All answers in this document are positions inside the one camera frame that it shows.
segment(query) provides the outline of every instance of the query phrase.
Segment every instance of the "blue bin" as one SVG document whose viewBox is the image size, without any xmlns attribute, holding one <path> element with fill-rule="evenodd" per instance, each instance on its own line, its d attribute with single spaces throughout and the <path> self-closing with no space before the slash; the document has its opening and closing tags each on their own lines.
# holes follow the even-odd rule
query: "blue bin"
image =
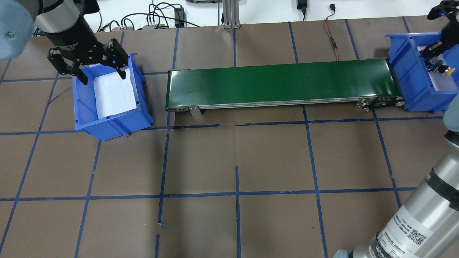
<svg viewBox="0 0 459 258">
<path fill-rule="evenodd" d="M 394 67 L 400 83 L 406 101 L 405 108 L 409 111 L 435 113 L 446 110 L 459 93 L 459 70 L 451 74 L 454 89 L 436 90 L 418 50 L 418 46 L 425 47 L 435 43 L 440 39 L 441 33 L 389 34 L 386 37 L 392 42 L 389 49 L 390 64 Z M 446 51 L 443 57 L 450 67 L 459 69 L 459 45 Z"/>
<path fill-rule="evenodd" d="M 142 82 L 145 78 L 140 73 L 134 54 L 129 55 L 130 79 L 133 85 L 136 108 L 123 113 L 99 119 L 95 105 L 94 78 L 116 70 L 103 65 L 81 68 L 88 77 L 88 85 L 73 78 L 73 108 L 75 110 L 75 129 L 84 131 L 97 139 L 109 140 L 119 136 L 129 136 L 132 132 L 150 127 L 153 123 L 145 103 Z"/>
</svg>

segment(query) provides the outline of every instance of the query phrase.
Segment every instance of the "conveyor belt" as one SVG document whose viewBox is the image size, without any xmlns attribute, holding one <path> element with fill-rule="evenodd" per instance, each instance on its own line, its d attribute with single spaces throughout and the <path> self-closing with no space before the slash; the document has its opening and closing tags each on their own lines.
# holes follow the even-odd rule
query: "conveyor belt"
<svg viewBox="0 0 459 258">
<path fill-rule="evenodd" d="M 387 59 L 169 71 L 166 111 L 399 96 Z"/>
</svg>

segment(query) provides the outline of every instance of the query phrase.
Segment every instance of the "yellow cap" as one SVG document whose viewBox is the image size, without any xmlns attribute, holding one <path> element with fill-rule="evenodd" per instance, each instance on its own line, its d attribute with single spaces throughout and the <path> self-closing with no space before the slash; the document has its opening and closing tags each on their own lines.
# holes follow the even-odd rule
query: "yellow cap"
<svg viewBox="0 0 459 258">
<path fill-rule="evenodd" d="M 445 77 L 450 76 L 455 70 L 456 70 L 456 68 L 451 68 L 449 71 L 447 71 L 447 72 L 445 73 Z"/>
</svg>

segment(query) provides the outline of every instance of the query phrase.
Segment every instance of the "white background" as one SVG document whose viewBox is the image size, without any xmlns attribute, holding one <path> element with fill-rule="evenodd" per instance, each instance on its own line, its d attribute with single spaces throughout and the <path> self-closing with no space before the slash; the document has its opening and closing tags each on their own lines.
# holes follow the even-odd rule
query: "white background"
<svg viewBox="0 0 459 258">
<path fill-rule="evenodd" d="M 215 26 L 221 18 L 221 4 L 220 15 L 218 15 L 217 4 L 192 4 L 185 0 L 168 0 L 168 2 L 183 5 L 187 21 L 199 26 Z M 102 25 L 105 25 L 111 20 L 119 22 L 123 16 L 130 13 L 148 12 L 151 1 L 98 0 L 98 3 L 101 8 Z M 331 14 L 330 4 L 336 5 L 336 14 L 332 19 L 352 19 L 427 15 L 429 10 L 439 3 L 440 0 L 309 0 L 306 20 L 323 20 Z M 300 21 L 302 13 L 296 10 L 296 6 L 297 0 L 240 0 L 240 20 L 242 24 Z M 163 11 L 166 16 L 174 17 L 172 8 Z M 100 22 L 99 14 L 85 15 L 85 18 L 95 31 Z M 129 18 L 134 21 L 135 29 L 146 25 L 145 15 Z M 170 20 L 170 24 L 173 27 L 174 21 Z"/>
</svg>

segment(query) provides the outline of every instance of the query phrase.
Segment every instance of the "blue crate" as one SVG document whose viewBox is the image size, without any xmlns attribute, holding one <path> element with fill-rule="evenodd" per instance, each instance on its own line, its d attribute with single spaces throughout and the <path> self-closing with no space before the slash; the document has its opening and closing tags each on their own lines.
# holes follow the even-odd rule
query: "blue crate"
<svg viewBox="0 0 459 258">
<path fill-rule="evenodd" d="M 459 70 L 451 74 L 455 89 L 436 90 L 420 56 L 418 46 L 425 47 L 440 39 L 441 33 L 389 34 L 391 48 L 390 64 L 400 83 L 409 111 L 446 110 L 449 103 L 459 93 Z M 459 69 L 459 45 L 443 54 L 444 61 L 450 67 Z"/>
<path fill-rule="evenodd" d="M 145 93 L 142 82 L 145 78 L 140 73 L 135 62 L 134 54 L 129 55 L 130 79 L 133 85 L 136 108 L 120 114 L 114 114 L 102 119 L 97 116 L 94 93 L 94 78 L 116 70 L 103 65 L 93 65 L 81 68 L 88 76 L 88 85 L 73 78 L 73 108 L 75 110 L 75 129 L 84 131 L 97 139 L 109 140 L 119 136 L 129 136 L 132 132 L 150 127 L 153 123 L 145 103 Z"/>
</svg>

